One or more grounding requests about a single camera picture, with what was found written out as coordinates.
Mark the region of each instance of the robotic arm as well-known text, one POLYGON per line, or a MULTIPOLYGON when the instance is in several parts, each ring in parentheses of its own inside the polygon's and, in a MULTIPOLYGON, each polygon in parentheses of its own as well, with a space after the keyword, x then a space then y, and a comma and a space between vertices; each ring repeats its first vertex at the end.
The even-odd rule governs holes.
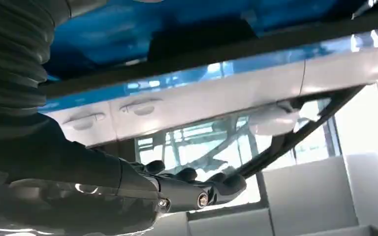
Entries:
POLYGON ((128 234, 160 213, 226 203, 246 188, 241 176, 198 182, 193 169, 159 175, 161 162, 144 166, 88 150, 36 112, 45 104, 37 86, 47 77, 41 64, 54 28, 104 3, 0 0, 0 235, 128 234))

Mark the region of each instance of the glass window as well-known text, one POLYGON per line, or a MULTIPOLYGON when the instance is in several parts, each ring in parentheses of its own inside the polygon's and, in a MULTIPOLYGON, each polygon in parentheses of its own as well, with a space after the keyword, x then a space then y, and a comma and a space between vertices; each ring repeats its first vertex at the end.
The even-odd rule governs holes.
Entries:
MULTIPOLYGON (((310 120, 318 119, 318 113, 329 102, 324 99, 306 103, 300 111, 301 118, 293 131, 296 132, 310 120)), ((196 170, 199 181, 205 181, 219 172, 232 173, 265 151, 272 143, 272 136, 254 135, 250 131, 249 115, 254 112, 256 110, 141 137, 137 142, 137 161, 148 164, 154 160, 162 160, 166 172, 172 174, 191 167, 196 170)), ((332 148, 336 143, 332 140, 335 130, 330 128, 332 124, 335 125, 335 121, 330 122, 315 130, 265 170, 317 161, 335 155, 332 148)), ((249 178, 247 184, 247 190, 232 202, 203 210, 260 201, 256 176, 249 178)))

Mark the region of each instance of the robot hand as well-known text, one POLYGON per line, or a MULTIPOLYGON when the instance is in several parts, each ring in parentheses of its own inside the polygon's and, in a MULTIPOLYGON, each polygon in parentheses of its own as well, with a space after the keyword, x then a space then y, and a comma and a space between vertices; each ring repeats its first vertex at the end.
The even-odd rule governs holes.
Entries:
POLYGON ((217 173, 208 180, 196 181, 197 173, 186 168, 177 174, 161 174, 164 164, 153 161, 148 165, 131 163, 141 175, 150 179, 159 192, 171 201, 170 212, 202 209, 210 205, 228 203, 238 197, 247 187, 245 179, 240 175, 227 177, 217 173))

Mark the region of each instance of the white panel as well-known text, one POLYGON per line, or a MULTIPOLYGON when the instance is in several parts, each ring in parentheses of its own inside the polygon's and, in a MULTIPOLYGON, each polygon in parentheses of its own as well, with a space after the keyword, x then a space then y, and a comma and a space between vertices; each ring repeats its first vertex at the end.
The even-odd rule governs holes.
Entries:
POLYGON ((229 112, 298 96, 302 83, 304 62, 272 67, 260 71, 230 76, 160 92, 151 92, 111 101, 119 139, 150 131, 187 124, 229 112), (132 107, 128 113, 120 111, 127 104, 142 100, 146 106, 132 107), (142 109, 138 116, 132 110, 142 109))
POLYGON ((350 227, 350 228, 343 228, 338 230, 330 230, 319 232, 316 234, 308 234, 302 236, 378 236, 376 230, 372 229, 369 226, 358 226, 358 227, 350 227))
POLYGON ((359 223, 378 229, 378 156, 366 153, 344 158, 359 223))
POLYGON ((186 212, 160 218, 144 236, 190 236, 186 212))
POLYGON ((65 109, 46 115, 60 124, 68 140, 77 141, 86 146, 113 141, 117 137, 108 102, 65 109))
POLYGON ((306 60, 301 94, 343 89, 378 80, 378 48, 306 60))
POLYGON ((358 225, 340 157, 263 172, 276 236, 358 225))
POLYGON ((189 221, 192 236, 272 236, 269 210, 252 210, 189 221))

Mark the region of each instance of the door handle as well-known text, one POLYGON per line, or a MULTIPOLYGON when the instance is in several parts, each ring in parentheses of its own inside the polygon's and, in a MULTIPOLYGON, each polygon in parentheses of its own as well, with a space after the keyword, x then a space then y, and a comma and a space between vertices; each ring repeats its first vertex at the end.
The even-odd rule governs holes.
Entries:
POLYGON ((104 120, 105 113, 94 113, 86 117, 71 119, 63 124, 63 127, 75 130, 85 130, 93 126, 95 122, 104 120))
POLYGON ((144 100, 137 100, 120 107, 120 111, 126 114, 134 113, 138 116, 145 116, 151 114, 155 105, 163 101, 160 98, 149 98, 144 100))

